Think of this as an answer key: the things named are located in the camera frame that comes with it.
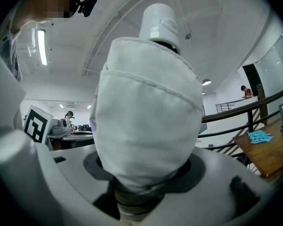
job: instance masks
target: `desk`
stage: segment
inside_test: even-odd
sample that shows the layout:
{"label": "desk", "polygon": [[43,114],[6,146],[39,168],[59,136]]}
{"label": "desk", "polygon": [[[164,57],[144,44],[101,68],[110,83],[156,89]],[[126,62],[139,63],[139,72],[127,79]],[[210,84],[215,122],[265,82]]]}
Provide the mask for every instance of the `desk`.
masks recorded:
{"label": "desk", "polygon": [[234,142],[258,168],[263,178],[268,178],[283,169],[283,133],[281,119],[262,127],[274,138],[270,142],[251,144],[247,134],[234,137]]}

